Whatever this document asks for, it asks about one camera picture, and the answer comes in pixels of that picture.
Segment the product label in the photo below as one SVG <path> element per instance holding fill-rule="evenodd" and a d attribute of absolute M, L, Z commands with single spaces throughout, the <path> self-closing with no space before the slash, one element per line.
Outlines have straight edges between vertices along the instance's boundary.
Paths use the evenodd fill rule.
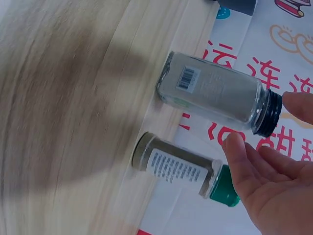
<path fill-rule="evenodd" d="M 193 93 L 196 87 L 197 81 L 199 79 L 201 70 L 191 67 L 185 66 L 180 79 L 177 83 L 176 88 L 180 90 L 184 90 L 189 93 Z"/>
<path fill-rule="evenodd" d="M 180 184 L 191 190 L 200 191 L 208 170 L 159 149 L 153 149 L 147 172 L 173 184 Z"/>

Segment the wooden table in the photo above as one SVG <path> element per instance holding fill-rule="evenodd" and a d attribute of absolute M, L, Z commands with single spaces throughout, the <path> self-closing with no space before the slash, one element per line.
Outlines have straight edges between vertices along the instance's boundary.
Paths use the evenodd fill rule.
<path fill-rule="evenodd" d="M 154 179 L 140 136 L 170 139 L 154 95 L 170 50 L 201 57 L 205 0 L 0 0 L 0 234 L 134 235 Z"/>

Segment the plastic cap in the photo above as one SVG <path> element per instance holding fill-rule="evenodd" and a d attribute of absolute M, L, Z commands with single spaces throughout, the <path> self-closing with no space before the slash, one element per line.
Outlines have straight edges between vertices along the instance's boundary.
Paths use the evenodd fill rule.
<path fill-rule="evenodd" d="M 240 198 L 234 189 L 229 166 L 222 166 L 222 170 L 213 188 L 210 198 L 214 201 L 228 205 L 229 207 L 234 207 L 239 203 Z"/>

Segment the barcode label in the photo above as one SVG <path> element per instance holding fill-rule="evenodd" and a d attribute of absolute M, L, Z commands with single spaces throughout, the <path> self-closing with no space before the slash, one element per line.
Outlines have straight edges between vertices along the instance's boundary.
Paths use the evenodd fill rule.
<path fill-rule="evenodd" d="M 185 66 L 177 84 L 177 89 L 192 93 L 196 87 L 201 70 Z"/>

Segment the glass jar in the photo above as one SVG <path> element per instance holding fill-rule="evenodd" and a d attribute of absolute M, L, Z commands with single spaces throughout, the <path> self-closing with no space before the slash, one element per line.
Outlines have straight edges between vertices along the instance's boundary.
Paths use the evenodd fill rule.
<path fill-rule="evenodd" d="M 233 187 L 229 167 L 222 161 L 179 148 L 154 134 L 146 133 L 141 137 L 132 163 L 137 170 L 194 190 L 205 199 L 230 207 L 240 200 Z"/>
<path fill-rule="evenodd" d="M 282 97 L 247 74 L 199 58 L 171 52 L 156 85 L 167 104 L 236 131 L 269 137 Z"/>

